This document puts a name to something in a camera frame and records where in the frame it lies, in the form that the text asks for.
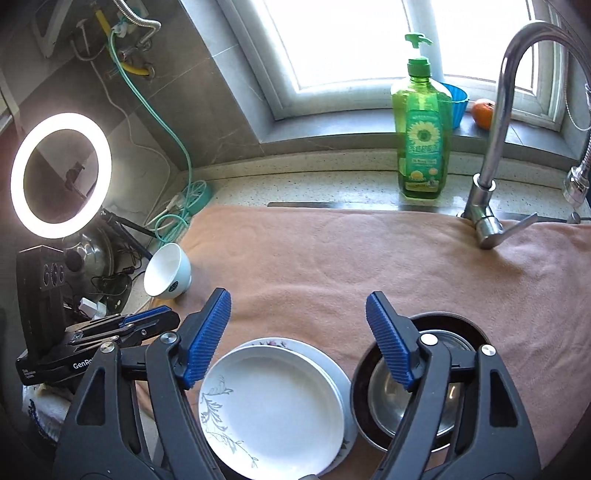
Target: bottle label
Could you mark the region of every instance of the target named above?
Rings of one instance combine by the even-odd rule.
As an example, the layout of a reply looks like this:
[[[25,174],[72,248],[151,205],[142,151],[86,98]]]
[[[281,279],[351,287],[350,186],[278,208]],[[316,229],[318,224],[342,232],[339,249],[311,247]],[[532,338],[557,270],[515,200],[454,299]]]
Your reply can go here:
[[[436,192],[442,180],[443,139],[439,113],[409,110],[404,186],[414,192]]]

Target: ceramic bowl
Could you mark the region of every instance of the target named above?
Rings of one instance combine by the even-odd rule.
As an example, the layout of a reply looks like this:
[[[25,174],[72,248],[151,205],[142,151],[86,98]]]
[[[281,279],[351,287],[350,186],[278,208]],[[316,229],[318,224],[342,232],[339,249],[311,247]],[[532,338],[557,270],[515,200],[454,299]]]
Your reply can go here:
[[[422,313],[411,317],[411,320],[419,331],[437,329],[452,332],[474,350],[485,343],[490,343],[480,328],[470,320],[454,313]],[[351,386],[351,408],[361,435],[371,445],[385,452],[392,442],[392,436],[385,429],[380,428],[369,408],[369,383],[381,359],[382,352],[374,343],[365,352],[355,370]],[[441,450],[449,444],[452,431],[449,429],[435,438],[433,451]]]
[[[177,244],[162,246],[144,273],[144,290],[151,297],[169,300],[191,286],[191,263]]]

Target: blue silicone cup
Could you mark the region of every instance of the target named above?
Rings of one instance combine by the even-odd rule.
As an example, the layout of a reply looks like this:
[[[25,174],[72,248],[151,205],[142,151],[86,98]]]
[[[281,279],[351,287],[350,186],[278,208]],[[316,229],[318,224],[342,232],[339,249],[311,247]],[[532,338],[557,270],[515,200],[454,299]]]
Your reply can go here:
[[[447,90],[449,90],[449,93],[452,94],[452,128],[456,129],[462,122],[462,117],[466,112],[470,97],[468,97],[468,94],[459,87],[450,85],[449,83],[442,83],[442,85],[447,88]]]

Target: white bowl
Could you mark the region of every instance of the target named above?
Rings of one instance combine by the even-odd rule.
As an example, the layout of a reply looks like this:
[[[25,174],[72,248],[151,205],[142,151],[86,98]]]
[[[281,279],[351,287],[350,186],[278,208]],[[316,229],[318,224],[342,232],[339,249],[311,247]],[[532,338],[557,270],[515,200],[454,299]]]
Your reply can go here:
[[[191,285],[191,262],[177,244],[161,247],[144,273],[144,290],[151,297],[173,299]]]

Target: floral pattern plate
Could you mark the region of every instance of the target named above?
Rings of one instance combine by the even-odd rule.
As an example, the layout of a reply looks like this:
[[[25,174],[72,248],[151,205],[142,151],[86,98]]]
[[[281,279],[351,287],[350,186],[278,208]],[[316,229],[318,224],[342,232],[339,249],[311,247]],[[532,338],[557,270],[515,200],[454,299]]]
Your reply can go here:
[[[232,350],[209,369],[199,397],[209,446],[252,480],[318,475],[342,447],[338,387],[315,362],[285,347]]]
[[[335,383],[336,388],[339,390],[341,400],[343,401],[343,410],[345,411],[345,435],[339,453],[333,462],[325,470],[323,470],[320,475],[324,475],[325,473],[334,470],[334,468],[340,465],[345,457],[347,457],[351,451],[351,448],[353,448],[355,439],[357,438],[357,424],[355,423],[355,419],[351,413],[350,404],[351,380],[349,380],[347,374],[343,372],[343,369],[341,369],[341,367],[339,367],[339,365],[334,360],[332,360],[331,357],[326,355],[326,353],[318,350],[308,343],[300,342],[299,340],[281,337],[257,338],[255,340],[250,340],[249,342],[243,343],[236,348],[241,348],[247,345],[272,345],[299,353],[309,360],[312,360],[316,365],[324,370]]]

